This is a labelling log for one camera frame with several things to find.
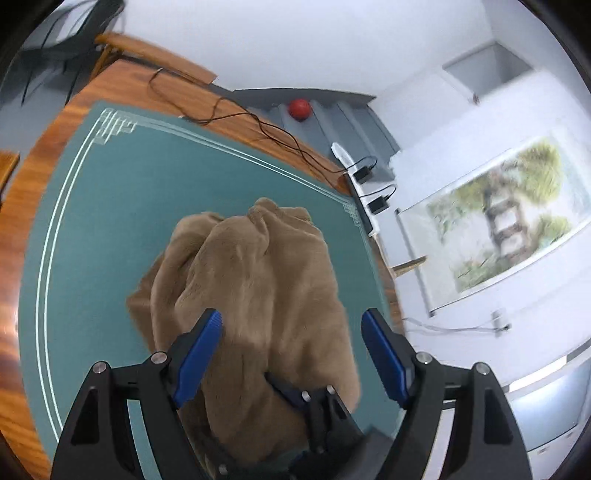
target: brown blanket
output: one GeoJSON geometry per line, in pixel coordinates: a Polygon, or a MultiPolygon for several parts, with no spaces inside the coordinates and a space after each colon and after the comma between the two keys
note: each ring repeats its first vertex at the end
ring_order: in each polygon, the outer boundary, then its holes
{"type": "Polygon", "coordinates": [[[191,437],[211,431],[241,464],[306,445],[303,418],[265,381],[334,386],[352,411],[360,385],[347,315],[322,233],[303,208],[259,199],[246,216],[182,219],[128,298],[152,351],[167,350],[204,311],[223,337],[195,400],[181,409],[191,437]]]}

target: electrical cord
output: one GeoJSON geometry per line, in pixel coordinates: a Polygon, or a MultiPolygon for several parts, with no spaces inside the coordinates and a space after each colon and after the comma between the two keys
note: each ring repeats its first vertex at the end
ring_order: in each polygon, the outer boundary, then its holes
{"type": "Polygon", "coordinates": [[[366,155],[365,157],[361,158],[360,160],[358,160],[357,162],[353,163],[351,166],[346,167],[346,168],[341,168],[339,170],[332,170],[330,168],[325,167],[318,159],[316,159],[312,154],[310,154],[307,151],[304,151],[301,147],[300,147],[300,143],[298,142],[297,138],[294,137],[291,133],[289,133],[287,130],[285,130],[284,128],[278,127],[277,125],[274,125],[272,123],[269,122],[265,122],[263,120],[261,120],[258,115],[256,115],[255,113],[252,113],[250,111],[248,111],[245,107],[243,107],[242,105],[240,105],[239,103],[237,103],[235,100],[231,99],[231,98],[227,98],[227,97],[220,97],[217,99],[216,103],[213,105],[213,111],[212,114],[209,118],[206,119],[200,119],[200,118],[196,118],[193,115],[190,115],[183,107],[181,107],[180,105],[178,105],[177,103],[175,103],[174,101],[172,101],[167,95],[163,94],[162,91],[158,90],[155,86],[154,86],[154,80],[158,77],[158,75],[160,75],[160,73],[162,73],[163,71],[166,71],[168,73],[173,73],[179,77],[181,77],[183,80],[192,83],[194,85],[198,85],[197,82],[190,78],[187,77],[183,74],[180,74],[178,72],[172,72],[170,70],[164,69],[164,68],[160,68],[158,70],[156,70],[156,72],[154,72],[154,74],[150,77],[149,81],[148,81],[148,87],[150,88],[150,90],[152,90],[156,95],[158,95],[162,100],[164,100],[165,102],[167,102],[169,105],[172,105],[173,107],[175,107],[179,112],[181,112],[183,114],[183,116],[188,119],[189,121],[192,121],[193,123],[197,124],[197,125],[201,125],[201,126],[206,126],[209,125],[210,123],[217,121],[217,120],[222,120],[225,118],[231,118],[234,116],[240,116],[240,115],[247,115],[250,116],[252,118],[254,118],[254,120],[257,121],[258,126],[259,126],[259,130],[261,131],[261,133],[268,138],[269,140],[275,142],[277,145],[281,146],[281,147],[286,147],[289,148],[291,150],[294,150],[296,152],[298,152],[300,154],[300,156],[302,157],[302,160],[310,167],[312,168],[314,171],[318,172],[325,180],[326,182],[332,186],[333,188],[336,188],[336,186],[326,177],[326,175],[324,174],[324,172],[322,172],[321,169],[323,169],[326,172],[329,173],[344,173],[346,171],[348,171],[351,167],[354,167],[355,165],[359,164],[361,161],[365,160],[366,158],[374,158],[375,162],[374,164],[371,166],[371,168],[375,167],[378,163],[378,159],[374,156],[374,155],[366,155]],[[236,106],[238,106],[239,108],[241,108],[242,110],[244,110],[243,112],[237,112],[237,113],[230,113],[228,115],[221,115],[221,116],[215,116],[216,115],[216,111],[217,108],[219,106],[219,104],[222,101],[228,101],[231,103],[234,103],[236,106]],[[287,134],[295,143],[295,146],[287,144],[281,140],[279,140],[276,137],[273,137],[268,131],[266,131],[263,128],[263,125],[266,125],[268,127],[271,128],[275,128],[285,134],[287,134]],[[314,164],[311,163],[308,159],[306,159],[306,156],[308,156],[310,159],[312,159],[314,161],[314,164]]]}
{"type": "Polygon", "coordinates": [[[388,200],[392,195],[394,195],[394,193],[396,192],[396,189],[398,188],[395,183],[391,183],[390,185],[386,185],[383,189],[376,190],[375,192],[366,193],[365,195],[359,195],[359,198],[361,199],[363,197],[369,197],[370,195],[375,195],[376,193],[383,192],[385,189],[389,189],[390,187],[394,187],[394,190],[389,195],[384,197],[385,200],[388,200]]]}
{"type": "Polygon", "coordinates": [[[477,325],[475,327],[464,327],[464,328],[437,327],[435,325],[428,325],[426,323],[419,322],[418,320],[415,320],[412,317],[403,318],[402,321],[412,323],[412,324],[417,325],[421,328],[425,328],[427,330],[431,330],[432,332],[437,332],[437,333],[462,333],[462,332],[480,332],[480,333],[494,332],[494,333],[498,333],[498,332],[506,332],[511,329],[511,325],[509,323],[503,327],[495,327],[495,328],[482,326],[482,325],[486,325],[487,323],[490,323],[493,320],[489,320],[488,322],[481,323],[480,325],[477,325]]]}

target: wooden chair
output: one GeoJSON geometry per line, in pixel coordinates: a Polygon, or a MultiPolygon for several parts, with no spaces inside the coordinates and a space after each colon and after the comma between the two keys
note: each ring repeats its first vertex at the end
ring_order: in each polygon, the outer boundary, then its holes
{"type": "Polygon", "coordinates": [[[105,47],[103,48],[99,60],[95,64],[95,68],[90,74],[91,80],[96,77],[106,65],[113,62],[121,55],[147,61],[203,85],[209,85],[217,78],[215,73],[212,73],[183,57],[175,55],[171,51],[137,38],[128,37],[127,35],[105,32],[96,37],[96,43],[104,45],[105,47]]]}

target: white border line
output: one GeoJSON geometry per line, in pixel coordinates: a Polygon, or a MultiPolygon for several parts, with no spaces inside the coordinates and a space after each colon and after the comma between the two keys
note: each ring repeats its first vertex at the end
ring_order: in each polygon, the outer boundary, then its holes
{"type": "MultiPolygon", "coordinates": [[[[56,204],[53,207],[53,211],[51,213],[51,219],[49,221],[49,227],[47,228],[47,234],[45,237],[45,242],[43,243],[43,253],[41,254],[41,264],[39,267],[39,273],[38,273],[38,278],[37,278],[37,301],[35,302],[35,348],[37,351],[37,368],[39,370],[39,379],[41,381],[41,392],[43,394],[43,401],[45,402],[45,408],[47,410],[47,416],[49,417],[49,422],[51,424],[51,429],[53,430],[53,434],[56,437],[56,440],[59,440],[59,435],[57,433],[56,430],[56,426],[53,422],[53,418],[51,416],[51,411],[49,408],[49,403],[47,401],[47,394],[46,394],[46,390],[45,390],[45,385],[43,383],[43,372],[41,370],[41,355],[40,355],[40,349],[39,349],[39,299],[40,299],[40,293],[41,293],[41,278],[43,276],[43,267],[45,264],[45,257],[46,257],[46,253],[47,253],[47,245],[49,243],[49,237],[50,237],[50,233],[51,233],[51,229],[53,226],[53,222],[55,220],[56,217],[56,212],[57,212],[57,208],[58,205],[60,204],[61,201],[61,197],[64,193],[64,190],[66,188],[66,183],[68,181],[68,179],[70,178],[70,175],[72,174],[72,171],[74,169],[74,166],[76,165],[76,162],[78,161],[78,158],[80,156],[80,152],[82,151],[82,149],[85,147],[86,144],[92,144],[93,143],[93,139],[90,140],[89,143],[89,139],[90,136],[93,134],[93,132],[96,134],[95,132],[95,128],[97,126],[97,124],[103,120],[103,124],[105,123],[105,121],[107,121],[109,119],[109,117],[111,116],[111,113],[107,113],[107,117],[103,118],[102,115],[96,120],[96,122],[94,123],[94,125],[92,126],[92,128],[90,129],[90,131],[88,132],[86,138],[84,139],[84,141],[82,142],[82,145],[80,147],[80,149],[78,150],[78,153],[76,154],[76,156],[74,157],[74,160],[72,161],[72,164],[70,166],[70,169],[68,170],[68,173],[66,174],[66,178],[64,179],[64,182],[61,186],[60,189],[60,193],[57,196],[57,200],[56,200],[56,204]]],[[[44,299],[44,318],[47,318],[47,286],[46,286],[46,292],[45,292],[45,299],[44,299]]],[[[47,376],[49,377],[49,379],[51,379],[51,373],[49,370],[49,357],[48,357],[48,353],[47,353],[47,322],[44,321],[44,347],[46,349],[46,368],[47,368],[47,376]]],[[[51,398],[53,401],[53,406],[54,409],[57,413],[57,418],[58,418],[58,422],[59,422],[59,426],[60,428],[63,428],[62,424],[61,424],[61,419],[58,413],[58,409],[57,409],[57,404],[56,404],[56,396],[55,393],[53,391],[53,387],[51,385],[51,380],[50,380],[50,391],[51,391],[51,398]]]]}
{"type": "MultiPolygon", "coordinates": [[[[52,399],[52,403],[53,403],[53,409],[55,411],[55,414],[57,417],[57,422],[60,426],[60,432],[61,432],[61,430],[63,429],[63,423],[61,421],[59,409],[57,406],[56,396],[55,396],[55,392],[53,389],[53,382],[51,379],[51,369],[50,369],[50,363],[49,363],[49,351],[48,351],[48,345],[47,345],[47,300],[48,300],[48,294],[49,294],[49,283],[50,283],[50,278],[51,278],[51,267],[53,264],[53,255],[54,255],[55,248],[56,248],[57,237],[58,237],[60,226],[61,226],[61,220],[62,220],[63,215],[65,213],[66,206],[68,204],[70,194],[72,192],[72,189],[74,187],[74,184],[76,182],[78,174],[80,173],[80,169],[82,168],[82,165],[84,164],[84,161],[86,159],[86,156],[87,156],[91,146],[93,144],[107,143],[110,140],[113,133],[114,133],[114,135],[119,135],[122,131],[126,132],[126,133],[132,133],[132,132],[134,132],[136,125],[140,125],[142,127],[171,133],[171,134],[176,135],[178,137],[182,137],[187,140],[199,143],[201,145],[205,145],[207,147],[214,148],[219,151],[223,151],[223,152],[233,155],[235,157],[242,158],[242,159],[247,160],[251,163],[257,164],[260,167],[267,168],[268,170],[274,171],[275,173],[278,173],[290,180],[294,180],[294,181],[302,184],[303,186],[308,187],[312,190],[315,190],[315,191],[323,194],[324,196],[340,203],[341,205],[343,205],[344,210],[353,219],[354,224],[359,228],[359,231],[362,235],[362,239],[364,240],[364,246],[366,249],[366,253],[369,255],[370,259],[372,259],[371,250],[369,248],[369,245],[365,241],[365,232],[363,231],[363,225],[361,223],[361,220],[359,219],[359,214],[357,213],[357,210],[355,208],[353,208],[353,209],[351,208],[353,206],[352,201],[346,199],[345,197],[343,197],[339,194],[336,194],[330,190],[326,190],[326,189],[324,189],[324,188],[322,188],[322,187],[320,187],[320,186],[318,186],[318,185],[316,185],[304,178],[299,177],[298,175],[295,175],[287,170],[283,170],[282,168],[280,168],[276,165],[266,162],[265,160],[263,160],[261,158],[255,157],[253,155],[250,155],[248,153],[240,151],[236,148],[229,147],[227,145],[219,143],[219,142],[212,140],[210,138],[203,137],[195,132],[191,132],[190,130],[186,130],[186,129],[178,127],[176,125],[168,124],[166,122],[155,120],[155,119],[152,119],[149,117],[136,115],[134,113],[113,111],[113,109],[111,109],[111,108],[106,108],[105,110],[103,110],[103,112],[101,113],[99,118],[96,120],[96,122],[94,123],[94,125],[90,129],[85,140],[82,142],[82,145],[80,146],[76,156],[74,157],[74,160],[72,161],[72,164],[70,166],[70,169],[68,170],[66,178],[64,179],[64,182],[61,186],[60,193],[58,195],[58,198],[57,198],[56,203],[53,208],[53,212],[51,214],[50,224],[47,229],[46,239],[45,239],[45,243],[43,246],[43,253],[41,256],[41,265],[40,265],[38,279],[37,279],[37,299],[36,299],[36,305],[35,305],[35,339],[36,339],[36,348],[37,348],[37,366],[38,366],[38,370],[39,370],[39,377],[40,377],[40,382],[41,382],[41,390],[43,393],[43,399],[45,402],[48,418],[51,423],[51,428],[53,430],[53,433],[55,435],[57,442],[59,441],[59,434],[57,433],[56,426],[53,422],[52,413],[49,408],[49,402],[47,400],[46,389],[44,386],[43,372],[41,369],[39,334],[38,334],[39,333],[38,317],[39,317],[39,303],[40,303],[40,294],[41,294],[41,278],[43,276],[43,267],[45,264],[45,257],[46,257],[46,253],[47,253],[47,246],[49,243],[49,236],[51,234],[53,222],[55,220],[57,209],[59,208],[59,205],[60,205],[61,197],[64,193],[65,188],[66,188],[66,184],[68,183],[68,180],[70,178],[70,175],[72,174],[74,166],[76,165],[76,163],[78,162],[78,159],[80,158],[80,154],[81,154],[82,150],[84,150],[84,148],[86,147],[84,154],[82,155],[82,158],[80,159],[80,161],[76,167],[76,171],[74,172],[74,176],[72,177],[72,181],[68,187],[66,197],[65,197],[64,202],[61,206],[61,211],[59,214],[59,218],[58,218],[56,229],[55,229],[54,236],[53,236],[53,241],[51,244],[51,251],[50,251],[49,261],[48,261],[48,265],[47,265],[46,284],[45,284],[45,290],[44,290],[44,310],[43,310],[43,331],[44,331],[44,350],[45,350],[44,353],[45,353],[45,360],[46,360],[47,378],[48,378],[48,383],[49,383],[49,390],[51,393],[51,399],[52,399]],[[92,138],[89,142],[88,140],[89,140],[92,132],[95,130],[97,124],[99,123],[99,121],[101,119],[103,120],[102,125],[100,126],[98,132],[96,132],[95,137],[92,138]],[[129,130],[122,130],[122,128],[127,129],[129,124],[131,124],[131,128],[129,130]]],[[[375,271],[375,266],[373,265],[373,263],[371,264],[371,268],[372,268],[372,271],[374,274],[374,279],[376,282],[378,282],[378,274],[375,271]]],[[[382,302],[384,302],[384,305],[386,305],[387,302],[383,298],[382,293],[380,293],[380,297],[382,297],[382,302]]]]}

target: white wall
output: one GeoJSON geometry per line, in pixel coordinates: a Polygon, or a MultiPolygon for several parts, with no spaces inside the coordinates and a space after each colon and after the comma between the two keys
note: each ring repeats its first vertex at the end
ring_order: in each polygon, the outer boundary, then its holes
{"type": "Polygon", "coordinates": [[[591,95],[572,61],[550,30],[517,0],[482,0],[499,43],[564,83],[591,113],[591,95]]]}
{"type": "Polygon", "coordinates": [[[127,0],[125,32],[228,89],[370,95],[492,39],[480,0],[127,0]]]}
{"type": "MultiPolygon", "coordinates": [[[[534,72],[491,93],[478,107],[393,157],[398,190],[390,198],[390,208],[376,215],[389,265],[411,259],[396,219],[397,207],[404,210],[420,202],[558,125],[591,145],[591,122],[577,100],[553,75],[534,72]]],[[[511,331],[500,338],[490,333],[437,335],[407,325],[410,342],[444,363],[471,367],[485,361],[502,384],[546,366],[591,337],[590,244],[591,228],[586,228],[529,267],[438,310],[434,317],[429,316],[416,273],[399,277],[396,288],[404,316],[456,328],[479,325],[490,320],[493,311],[504,310],[512,323],[511,331]]]]}
{"type": "Polygon", "coordinates": [[[402,150],[474,107],[466,87],[439,68],[381,92],[369,106],[402,150]]]}

